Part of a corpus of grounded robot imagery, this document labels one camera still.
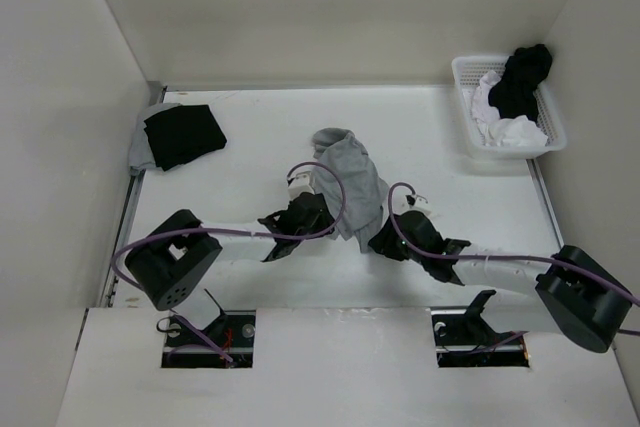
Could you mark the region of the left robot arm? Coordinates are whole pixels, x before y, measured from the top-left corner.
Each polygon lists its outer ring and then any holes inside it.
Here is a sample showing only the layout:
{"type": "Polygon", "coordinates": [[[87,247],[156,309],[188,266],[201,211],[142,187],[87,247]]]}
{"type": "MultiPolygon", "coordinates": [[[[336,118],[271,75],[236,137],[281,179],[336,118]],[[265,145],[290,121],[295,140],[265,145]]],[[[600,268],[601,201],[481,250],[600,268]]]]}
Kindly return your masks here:
{"type": "Polygon", "coordinates": [[[204,226],[190,210],[181,209],[167,218],[153,236],[170,231],[182,233],[133,248],[124,264],[135,282],[158,311],[172,311],[174,321],[206,346],[221,340],[226,313],[199,283],[214,263],[233,261],[273,262],[285,258],[307,237],[333,232],[334,218],[324,196],[304,192],[286,209],[253,224],[241,226],[248,236],[200,231],[204,226]]]}

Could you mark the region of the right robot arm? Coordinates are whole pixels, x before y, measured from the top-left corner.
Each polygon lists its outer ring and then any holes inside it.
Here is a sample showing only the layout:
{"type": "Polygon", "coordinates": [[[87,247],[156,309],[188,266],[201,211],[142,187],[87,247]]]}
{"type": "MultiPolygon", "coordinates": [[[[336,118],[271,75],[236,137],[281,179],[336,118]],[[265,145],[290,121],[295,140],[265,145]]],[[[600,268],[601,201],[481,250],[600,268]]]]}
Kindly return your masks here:
{"type": "Polygon", "coordinates": [[[632,306],[629,291],[574,246],[550,261],[518,260],[445,238],[416,210],[391,215],[368,245],[383,257],[419,264],[437,281],[481,287],[463,320],[466,335],[479,343],[507,332],[549,332],[604,353],[632,306]]]}

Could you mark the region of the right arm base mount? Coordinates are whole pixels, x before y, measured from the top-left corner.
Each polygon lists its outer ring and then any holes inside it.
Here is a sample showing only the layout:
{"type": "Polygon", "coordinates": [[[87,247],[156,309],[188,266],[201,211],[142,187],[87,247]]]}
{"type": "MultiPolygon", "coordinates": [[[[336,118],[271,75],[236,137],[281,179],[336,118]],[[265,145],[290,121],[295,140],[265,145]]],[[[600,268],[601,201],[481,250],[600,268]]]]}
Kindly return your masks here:
{"type": "Polygon", "coordinates": [[[529,367],[521,332],[497,333],[462,309],[432,310],[431,322],[440,368],[529,367]]]}

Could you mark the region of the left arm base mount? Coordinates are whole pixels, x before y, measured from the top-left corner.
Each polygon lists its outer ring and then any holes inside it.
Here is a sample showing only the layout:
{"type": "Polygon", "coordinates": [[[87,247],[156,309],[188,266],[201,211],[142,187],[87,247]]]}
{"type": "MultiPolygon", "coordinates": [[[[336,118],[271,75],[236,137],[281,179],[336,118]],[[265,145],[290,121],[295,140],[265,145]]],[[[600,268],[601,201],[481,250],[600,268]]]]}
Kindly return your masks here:
{"type": "Polygon", "coordinates": [[[219,355],[175,315],[161,318],[156,331],[164,335],[164,369],[249,369],[253,367],[255,311],[226,311],[202,331],[227,356],[219,355]]]}

